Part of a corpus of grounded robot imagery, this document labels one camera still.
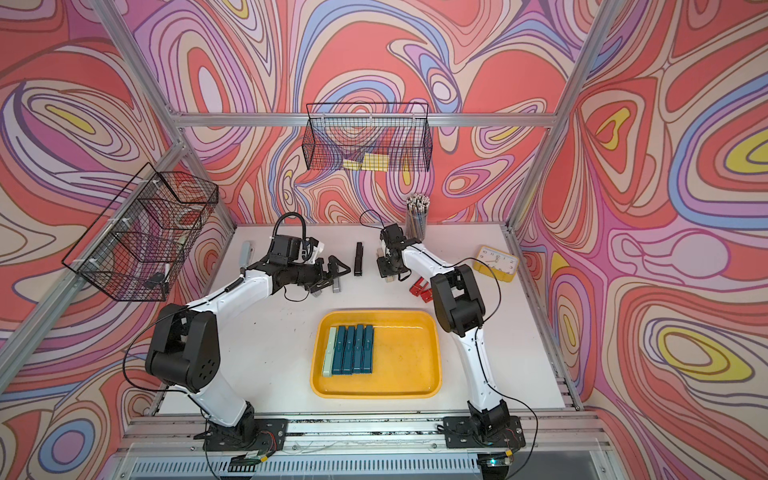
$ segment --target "plastic tray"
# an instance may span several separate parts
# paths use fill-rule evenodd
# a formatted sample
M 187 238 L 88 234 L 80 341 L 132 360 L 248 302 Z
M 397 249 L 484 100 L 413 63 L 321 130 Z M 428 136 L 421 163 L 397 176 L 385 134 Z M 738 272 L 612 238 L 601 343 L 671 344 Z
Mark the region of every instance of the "plastic tray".
M 323 376 L 332 326 L 373 325 L 373 373 Z M 317 328 L 312 390 L 328 399 L 425 399 L 442 385 L 435 319 L 419 310 L 341 310 Z

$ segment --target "psychedelic wallpaper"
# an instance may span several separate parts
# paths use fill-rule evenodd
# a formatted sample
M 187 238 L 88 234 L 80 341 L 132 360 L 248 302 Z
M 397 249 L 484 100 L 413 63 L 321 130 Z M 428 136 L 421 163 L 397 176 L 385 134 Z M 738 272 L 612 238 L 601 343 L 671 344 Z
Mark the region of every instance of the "psychedelic wallpaper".
M 402 221 L 406 198 L 417 192 L 430 195 L 432 222 L 501 222 L 544 133 L 542 127 L 459 127 L 455 151 L 436 145 L 429 172 L 374 172 L 308 171 L 301 128 L 188 130 L 238 224 L 273 223 L 290 211 L 317 223 L 357 223 L 369 208 L 385 221 Z
M 317 101 L 425 101 L 433 112 L 552 112 L 597 5 L 576 1 L 129 2 L 124 20 L 181 112 L 306 112 Z M 236 223 L 504 221 L 543 129 L 435 130 L 429 173 L 306 172 L 302 128 L 187 132 Z
M 169 147 L 146 98 L 80 0 L 0 2 L 0 342 L 62 271 L 70 245 Z M 172 292 L 204 291 L 228 233 L 206 225 Z M 0 478 L 94 478 L 148 394 L 122 350 L 161 307 L 82 290 L 0 395 Z M 131 350 L 143 374 L 147 341 Z
M 768 478 L 768 3 L 629 0 L 516 232 L 632 478 Z

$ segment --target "red clip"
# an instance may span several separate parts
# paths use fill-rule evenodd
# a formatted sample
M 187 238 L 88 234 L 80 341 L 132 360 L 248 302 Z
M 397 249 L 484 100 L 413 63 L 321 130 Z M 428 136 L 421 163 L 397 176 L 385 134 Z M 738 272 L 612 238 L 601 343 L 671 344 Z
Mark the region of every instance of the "red clip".
M 424 277 L 420 276 L 419 279 L 416 280 L 416 283 L 414 283 L 413 286 L 411 286 L 411 293 L 413 294 L 413 296 L 421 295 L 422 291 L 425 288 L 427 288 L 427 286 L 429 285 L 429 282 L 427 282 L 426 280 L 424 280 L 424 285 L 422 285 L 422 280 L 424 280 Z
M 432 289 L 427 288 L 422 290 L 420 293 L 422 300 L 424 300 L 424 303 L 429 303 L 432 301 Z

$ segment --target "vent grille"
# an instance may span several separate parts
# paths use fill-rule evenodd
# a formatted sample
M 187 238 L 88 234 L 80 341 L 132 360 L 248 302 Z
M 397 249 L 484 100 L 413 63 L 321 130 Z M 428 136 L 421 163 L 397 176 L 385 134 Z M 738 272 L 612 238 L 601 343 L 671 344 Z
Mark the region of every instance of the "vent grille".
M 280 475 L 378 475 L 402 474 L 478 474 L 477 455 L 468 453 L 408 455 L 275 455 L 266 463 L 233 468 L 229 459 L 210 458 L 210 466 L 219 476 L 273 477 Z M 210 477 L 205 458 L 137 458 L 130 478 L 203 478 Z

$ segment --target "pencil holder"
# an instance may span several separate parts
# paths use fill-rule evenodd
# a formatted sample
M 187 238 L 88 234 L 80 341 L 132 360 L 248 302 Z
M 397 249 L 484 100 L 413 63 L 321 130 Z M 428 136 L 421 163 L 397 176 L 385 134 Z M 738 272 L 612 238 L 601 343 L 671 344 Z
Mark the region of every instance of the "pencil holder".
M 424 241 L 429 216 L 429 198 L 416 194 L 406 204 L 406 238 Z

